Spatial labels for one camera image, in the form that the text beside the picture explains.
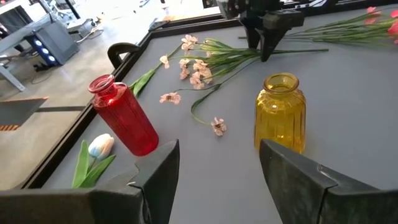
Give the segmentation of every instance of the table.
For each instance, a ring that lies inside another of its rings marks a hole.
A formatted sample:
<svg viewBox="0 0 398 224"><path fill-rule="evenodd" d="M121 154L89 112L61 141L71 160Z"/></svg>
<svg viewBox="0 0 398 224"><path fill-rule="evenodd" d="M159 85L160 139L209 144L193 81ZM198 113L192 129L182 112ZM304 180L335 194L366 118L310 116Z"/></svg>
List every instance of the table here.
<svg viewBox="0 0 398 224"><path fill-rule="evenodd" d="M29 35L32 31L38 30L43 26L46 26L50 22L50 16L45 15L43 18L38 20L37 22L32 22L19 30L13 32L9 36L7 36L4 39L0 40L0 52L3 52L7 49L10 49L12 47L15 47L19 43L21 43L24 40L24 37L26 35ZM9 72L6 68L3 66L0 66L0 74L3 75L11 84L13 84L18 90L24 91L25 86L18 80L16 79L11 72Z"/></svg>
<svg viewBox="0 0 398 224"><path fill-rule="evenodd" d="M363 12L364 9L308 17L304 27L295 31ZM234 27L238 25L235 21L205 22L203 18L196 18L191 24L178 22L175 27L172 24L147 35L141 42L142 50L127 56L115 70L116 78L132 83L156 66L160 56L173 51L184 34L246 47L244 40L238 40L244 30ZM209 97L197 112L206 121L215 116L226 121L228 130L222 138L191 117L191 104L205 93L181 92L182 102L178 106L159 103L160 95L190 86L178 78L178 61L171 61L170 69L157 72L139 102L158 132L160 144L180 140L179 182L170 223L281 223L253 147L255 99L263 79L278 72L295 74L307 98L305 156L374 187L398 188L396 49L287 40L277 47L284 50L319 48L330 51L274 55L266 63L254 63ZM114 136L88 106L25 187L70 188L81 141L92 141L103 133ZM134 169L137 158L120 140L115 140L116 159L99 184Z"/></svg>

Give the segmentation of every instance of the tulip leaf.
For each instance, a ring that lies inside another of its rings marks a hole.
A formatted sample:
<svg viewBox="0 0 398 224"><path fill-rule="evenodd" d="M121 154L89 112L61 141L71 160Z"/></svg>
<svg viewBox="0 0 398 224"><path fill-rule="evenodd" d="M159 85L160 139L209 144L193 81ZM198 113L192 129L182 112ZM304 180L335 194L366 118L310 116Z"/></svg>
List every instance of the tulip leaf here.
<svg viewBox="0 0 398 224"><path fill-rule="evenodd" d="M77 165L75 169L75 175L73 176L72 188L78 188L78 186L84 181L88 172L90 155L88 154L88 144L86 140L81 142L81 148Z"/></svg>
<svg viewBox="0 0 398 224"><path fill-rule="evenodd" d="M94 187L97 183L98 179L101 177L102 173L108 168L108 166L112 163L116 155L109 156L108 158L99 162L94 168L90 170L87 174L86 178L79 185L79 188L90 188Z"/></svg>
<svg viewBox="0 0 398 224"><path fill-rule="evenodd" d="M135 97L138 97L141 91L144 89L144 87L148 84L150 78L152 78L155 75L155 70L151 69L147 73L143 74L137 82L134 82L134 88L132 90L133 94Z"/></svg>

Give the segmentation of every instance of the black metal frame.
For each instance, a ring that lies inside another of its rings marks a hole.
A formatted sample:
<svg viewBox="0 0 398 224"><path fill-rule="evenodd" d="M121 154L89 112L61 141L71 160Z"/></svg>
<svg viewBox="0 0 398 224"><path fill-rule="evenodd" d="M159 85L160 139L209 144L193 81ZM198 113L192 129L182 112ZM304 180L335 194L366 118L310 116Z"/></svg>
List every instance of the black metal frame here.
<svg viewBox="0 0 398 224"><path fill-rule="evenodd" d="M362 1L355 4L342 4L328 8L303 8L302 11L305 16L315 16L394 3L396 3L395 0L385 0L383 2ZM166 22L160 27L160 29L149 31L148 34L139 42L139 47L134 47L132 44L127 44L127 49L123 49L120 44L118 47L116 47L117 50L113 50L111 47L108 51L108 57L114 65L117 65L112 74L115 76L116 81L120 82L128 74L134 64L139 60L139 57L145 51L152 39L236 26L241 26L239 21L225 20L222 18L221 14ZM126 52L130 53L128 53L122 61L118 54ZM96 111L92 107L91 103L88 103L86 108L82 111L82 113L80 113L75 122L69 127L68 131L57 141L52 150L35 168L29 178L19 187L22 189L31 189L40 188L43 186L47 179L51 176L52 172L57 168L62 159L76 143L77 139L84 132L86 127L94 119L95 115Z"/></svg>

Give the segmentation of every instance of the blue light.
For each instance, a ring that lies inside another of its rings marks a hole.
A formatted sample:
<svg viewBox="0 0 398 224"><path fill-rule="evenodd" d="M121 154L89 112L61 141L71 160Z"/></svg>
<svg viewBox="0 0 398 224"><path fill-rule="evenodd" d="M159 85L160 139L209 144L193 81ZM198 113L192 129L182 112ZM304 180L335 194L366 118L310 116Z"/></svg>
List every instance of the blue light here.
<svg viewBox="0 0 398 224"><path fill-rule="evenodd" d="M35 44L36 44L37 46L43 45L39 40L35 40Z"/></svg>

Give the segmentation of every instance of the gray table surface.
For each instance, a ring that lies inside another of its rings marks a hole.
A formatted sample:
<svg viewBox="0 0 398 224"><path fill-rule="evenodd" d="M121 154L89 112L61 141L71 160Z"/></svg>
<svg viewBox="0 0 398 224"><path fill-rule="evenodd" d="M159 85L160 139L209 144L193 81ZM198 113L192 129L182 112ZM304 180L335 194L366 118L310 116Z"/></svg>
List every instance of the gray table surface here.
<svg viewBox="0 0 398 224"><path fill-rule="evenodd" d="M353 17L362 11L309 17L304 28ZM194 33L245 47L242 27ZM132 68L125 83L153 68L161 55L180 43L181 36L154 39ZM338 172L380 189L398 188L398 52L344 45L284 40L278 49L329 48L326 53L272 56L255 63L209 97L198 115L210 121L226 121L222 138L211 128L195 122L191 104L205 92L181 92L178 106L160 104L159 96L190 86L178 75L178 60L160 69L139 98L160 136L160 143L180 140L180 178L170 223L281 223L253 147L254 102L265 77L290 72L300 79L307 98L307 146L305 156ZM97 116L44 185L46 189L69 188L80 143L114 133ZM116 139L115 161L99 182L132 169L136 158Z"/></svg>

